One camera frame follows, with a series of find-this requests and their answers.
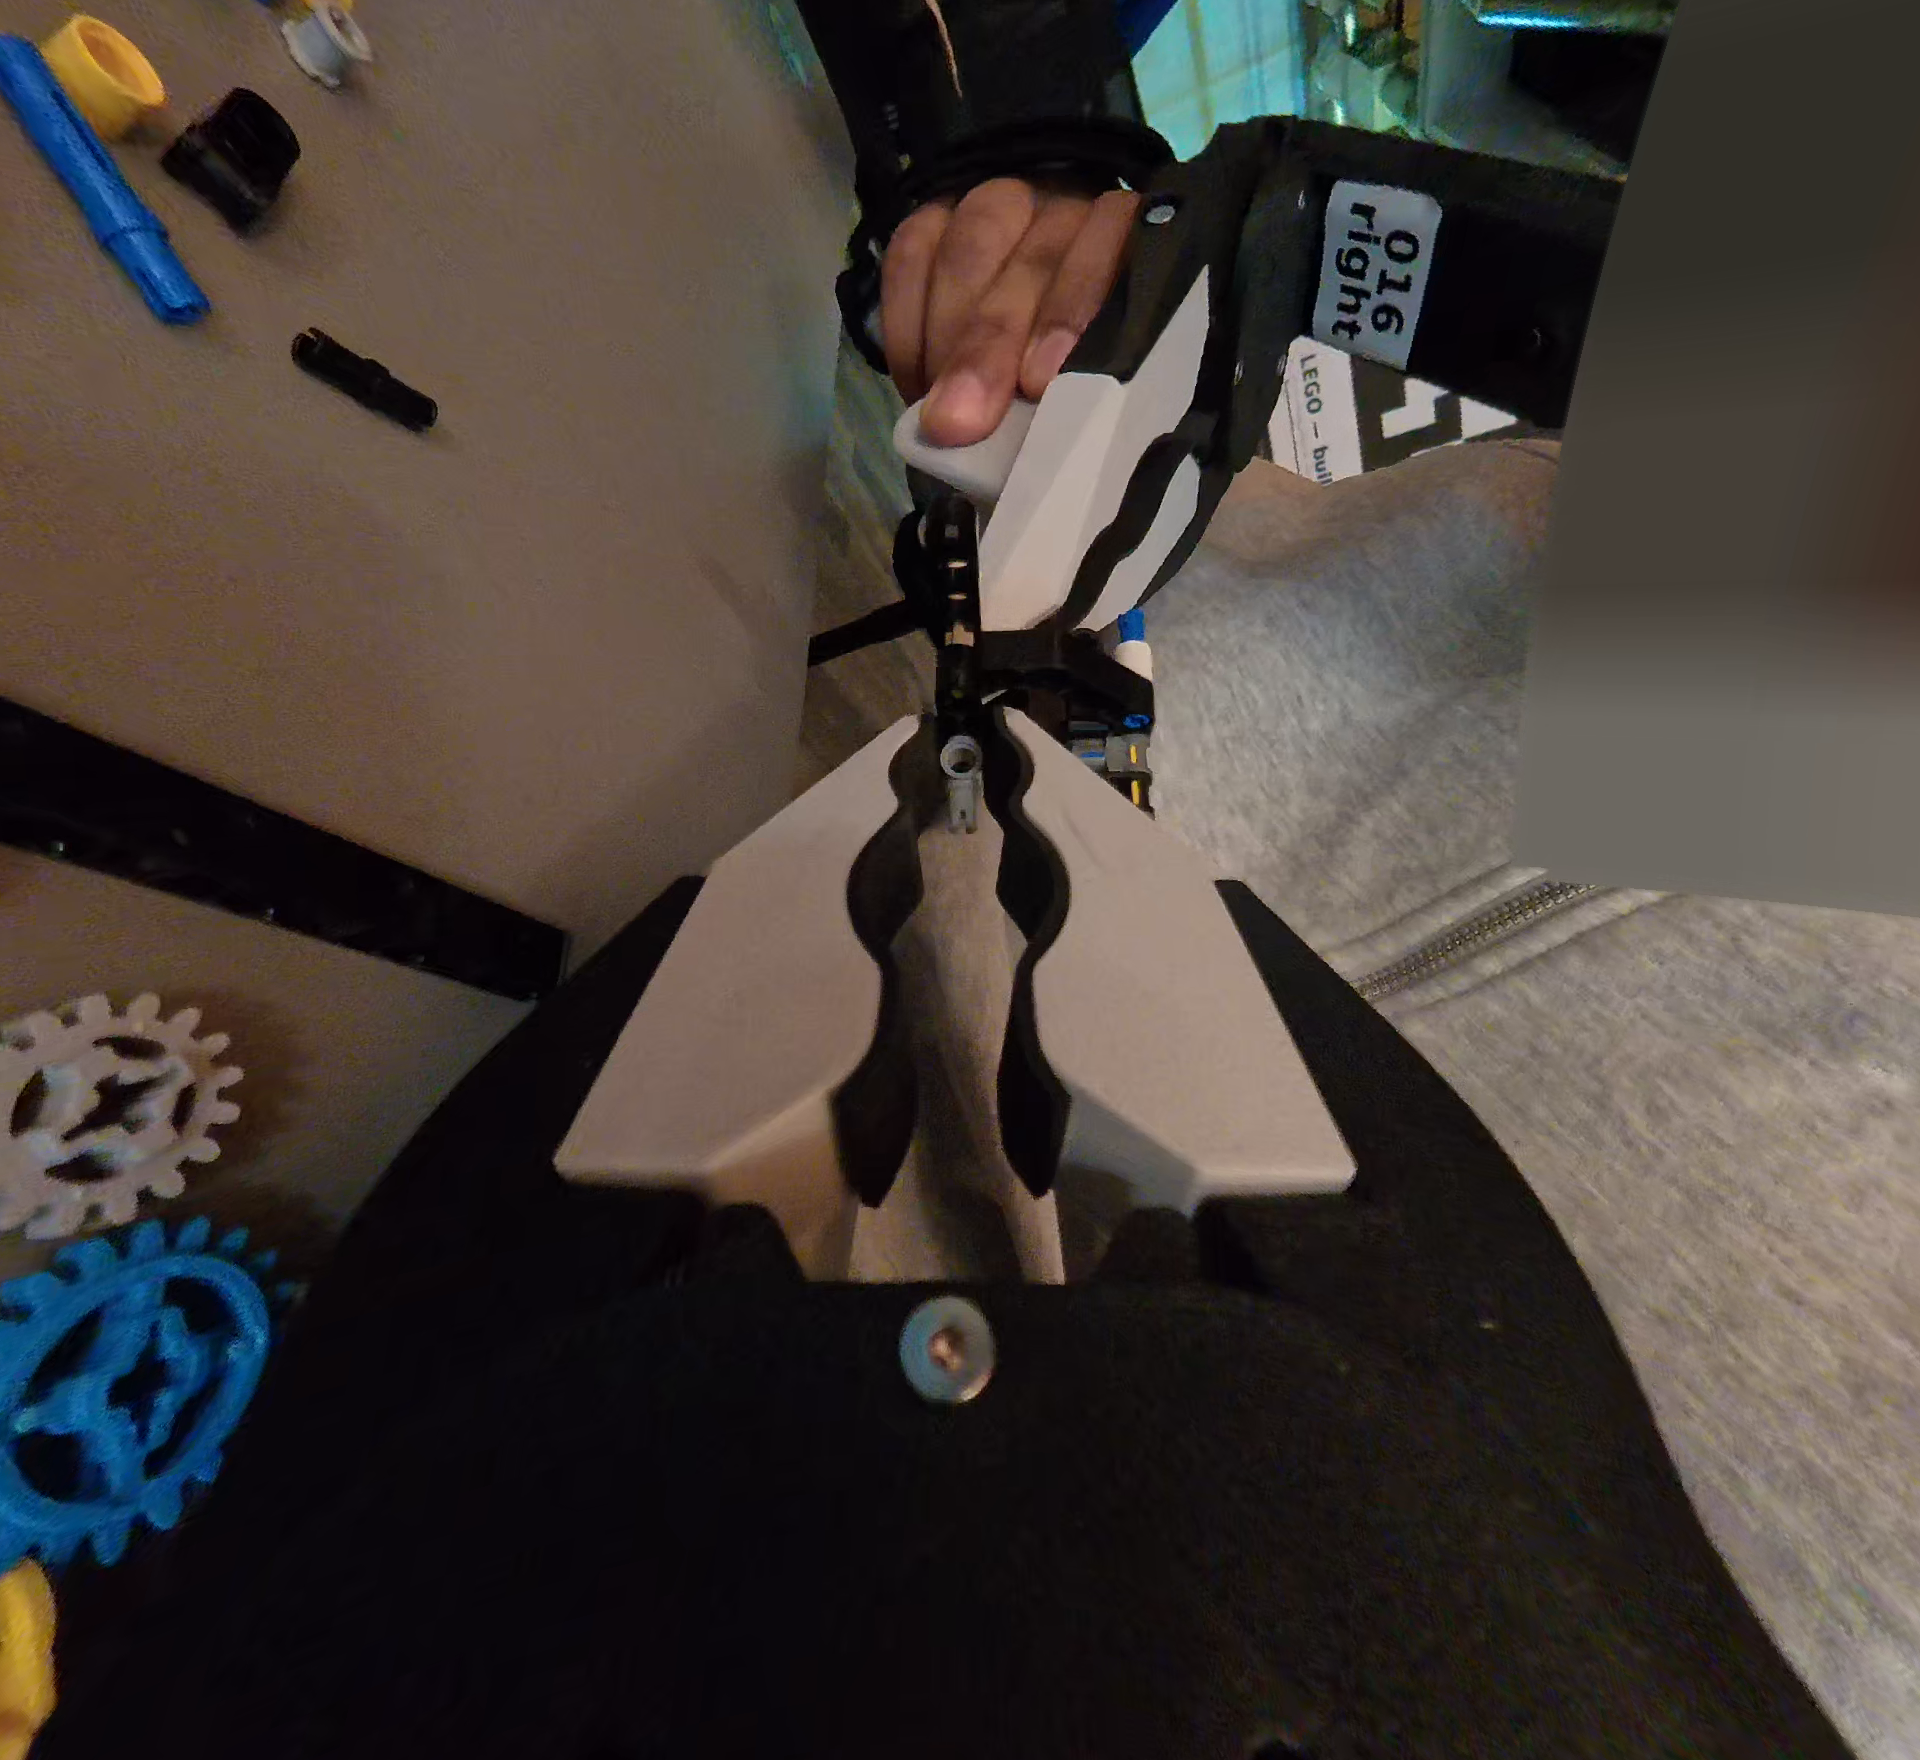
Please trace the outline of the yellow lego piece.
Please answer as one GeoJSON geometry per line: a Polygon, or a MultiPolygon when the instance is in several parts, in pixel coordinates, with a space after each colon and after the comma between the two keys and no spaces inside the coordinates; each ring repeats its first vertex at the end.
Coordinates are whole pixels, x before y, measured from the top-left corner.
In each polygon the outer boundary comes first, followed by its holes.
{"type": "Polygon", "coordinates": [[[58,1702],[58,1600],[42,1567],[3,1577],[3,1758],[26,1758],[58,1702]]]}

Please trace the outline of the black lego pin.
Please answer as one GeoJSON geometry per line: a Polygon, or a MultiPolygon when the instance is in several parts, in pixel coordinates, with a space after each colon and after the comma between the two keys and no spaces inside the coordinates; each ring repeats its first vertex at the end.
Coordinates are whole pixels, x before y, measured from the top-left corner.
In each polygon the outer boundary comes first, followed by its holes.
{"type": "Polygon", "coordinates": [[[343,347],[328,332],[299,332],[290,359],[301,372],[412,434],[426,434],[438,421],[440,409],[432,397],[398,378],[384,363],[343,347]]]}

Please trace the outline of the long black lego beam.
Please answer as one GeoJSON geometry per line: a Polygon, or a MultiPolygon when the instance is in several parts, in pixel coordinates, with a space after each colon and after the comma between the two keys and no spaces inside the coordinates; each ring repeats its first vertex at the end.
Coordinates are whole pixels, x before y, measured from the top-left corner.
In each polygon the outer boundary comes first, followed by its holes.
{"type": "Polygon", "coordinates": [[[13,698],[3,842],[510,1002],[564,974],[558,928],[13,698]]]}

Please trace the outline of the person's right hand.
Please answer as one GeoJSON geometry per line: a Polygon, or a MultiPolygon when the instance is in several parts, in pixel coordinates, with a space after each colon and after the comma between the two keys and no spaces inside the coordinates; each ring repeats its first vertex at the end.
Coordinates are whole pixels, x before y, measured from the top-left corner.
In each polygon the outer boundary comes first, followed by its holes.
{"type": "Polygon", "coordinates": [[[1139,195],[996,177],[912,212],[885,246],[879,345],[921,438],[962,449],[1037,404],[1125,261],[1139,195]]]}

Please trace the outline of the black lego connector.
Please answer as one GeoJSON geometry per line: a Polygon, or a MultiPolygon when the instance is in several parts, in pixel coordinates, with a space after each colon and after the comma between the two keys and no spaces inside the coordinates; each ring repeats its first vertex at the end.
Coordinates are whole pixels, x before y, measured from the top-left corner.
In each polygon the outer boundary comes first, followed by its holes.
{"type": "Polygon", "coordinates": [[[274,212],[299,164],[293,124],[251,88],[225,95],[160,156],[161,170],[243,237],[274,212]]]}

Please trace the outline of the blue lego gear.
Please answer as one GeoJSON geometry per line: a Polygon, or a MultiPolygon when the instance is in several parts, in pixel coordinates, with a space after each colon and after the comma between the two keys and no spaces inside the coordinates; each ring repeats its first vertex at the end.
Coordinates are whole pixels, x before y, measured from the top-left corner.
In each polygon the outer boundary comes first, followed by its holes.
{"type": "Polygon", "coordinates": [[[297,1289],[244,1228],[143,1220],[3,1289],[3,1564],[117,1564],[225,1467],[297,1289]]]}

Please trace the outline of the white lego gear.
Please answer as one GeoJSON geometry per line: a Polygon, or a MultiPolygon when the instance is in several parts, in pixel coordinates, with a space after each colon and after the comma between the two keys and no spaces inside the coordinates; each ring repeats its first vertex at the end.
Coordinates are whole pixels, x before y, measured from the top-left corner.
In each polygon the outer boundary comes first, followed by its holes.
{"type": "Polygon", "coordinates": [[[3,1228],[52,1241],[125,1225],[221,1158],[243,1068],[193,1006],[89,993],[3,1030],[3,1228]]]}

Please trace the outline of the person's grey hoodie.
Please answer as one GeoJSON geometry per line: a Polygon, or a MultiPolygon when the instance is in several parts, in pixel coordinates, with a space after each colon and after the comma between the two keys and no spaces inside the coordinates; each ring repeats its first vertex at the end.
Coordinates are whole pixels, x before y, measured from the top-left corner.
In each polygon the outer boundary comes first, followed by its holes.
{"type": "Polygon", "coordinates": [[[1491,1125],[1762,1623],[1859,1756],[1916,1756],[1916,920],[1512,855],[1558,455],[1252,462],[1145,617],[1157,812],[1491,1125]]]}

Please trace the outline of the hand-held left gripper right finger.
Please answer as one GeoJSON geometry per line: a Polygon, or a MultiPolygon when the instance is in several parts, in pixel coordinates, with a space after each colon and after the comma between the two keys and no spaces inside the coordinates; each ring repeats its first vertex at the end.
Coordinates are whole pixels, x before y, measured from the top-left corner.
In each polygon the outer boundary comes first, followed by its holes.
{"type": "Polygon", "coordinates": [[[996,900],[1020,931],[996,1073],[1029,1194],[1131,1209],[1340,1194],[1354,1155],[1213,864],[1038,725],[1000,725],[996,900]]]}

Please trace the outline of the blue lego axle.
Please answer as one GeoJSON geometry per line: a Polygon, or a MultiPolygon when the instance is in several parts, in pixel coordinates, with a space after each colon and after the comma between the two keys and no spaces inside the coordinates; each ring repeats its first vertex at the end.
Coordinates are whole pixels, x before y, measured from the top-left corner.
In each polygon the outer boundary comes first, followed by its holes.
{"type": "Polygon", "coordinates": [[[3,96],[104,253],[156,319],[170,326],[204,321],[207,296],[181,263],[164,224],[132,188],[42,53],[23,36],[3,39],[3,96]]]}

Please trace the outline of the yellow lego bush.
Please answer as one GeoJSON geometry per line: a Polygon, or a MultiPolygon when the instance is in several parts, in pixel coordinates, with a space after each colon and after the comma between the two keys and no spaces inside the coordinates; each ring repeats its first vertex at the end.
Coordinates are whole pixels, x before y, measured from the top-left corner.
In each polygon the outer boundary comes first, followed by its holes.
{"type": "Polygon", "coordinates": [[[93,13],[73,13],[42,39],[38,53],[102,140],[143,132],[167,107],[165,85],[148,56],[93,13]]]}

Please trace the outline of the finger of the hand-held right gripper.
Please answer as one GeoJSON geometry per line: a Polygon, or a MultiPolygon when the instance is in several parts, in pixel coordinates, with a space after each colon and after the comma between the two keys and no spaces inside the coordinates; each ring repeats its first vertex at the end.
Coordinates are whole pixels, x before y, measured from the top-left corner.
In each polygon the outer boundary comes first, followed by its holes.
{"type": "Polygon", "coordinates": [[[1203,470],[1191,448],[1148,448],[1114,520],[1077,571],[1077,629],[1105,629],[1155,589],[1199,512],[1203,470]]]}
{"type": "Polygon", "coordinates": [[[1131,377],[1059,372],[1047,387],[979,538],[985,631],[1037,627],[1068,603],[1139,453],[1188,414],[1211,331],[1211,280],[1209,268],[1196,274],[1131,377]]]}

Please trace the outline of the black lego assembly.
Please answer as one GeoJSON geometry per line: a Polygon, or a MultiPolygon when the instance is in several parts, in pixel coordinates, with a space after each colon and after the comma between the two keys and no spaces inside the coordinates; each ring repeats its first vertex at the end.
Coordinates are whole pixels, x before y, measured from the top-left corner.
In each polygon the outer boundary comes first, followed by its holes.
{"type": "Polygon", "coordinates": [[[943,487],[908,514],[893,547],[892,629],[919,634],[935,654],[933,717],[951,823],[976,826],[988,789],[988,724],[1008,714],[1029,717],[1139,812],[1153,812],[1152,686],[1114,662],[1114,631],[1061,620],[985,631],[979,538],[972,502],[943,487]]]}

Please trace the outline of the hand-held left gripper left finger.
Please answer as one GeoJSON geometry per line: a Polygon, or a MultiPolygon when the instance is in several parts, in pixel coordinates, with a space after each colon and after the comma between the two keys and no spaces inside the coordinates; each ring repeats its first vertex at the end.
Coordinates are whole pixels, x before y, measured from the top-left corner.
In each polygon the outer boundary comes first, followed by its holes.
{"type": "Polygon", "coordinates": [[[554,1153],[563,1180],[767,1209],[846,1278],[917,1092],[899,933],[921,906],[941,731],[897,721],[720,859],[554,1153]]]}

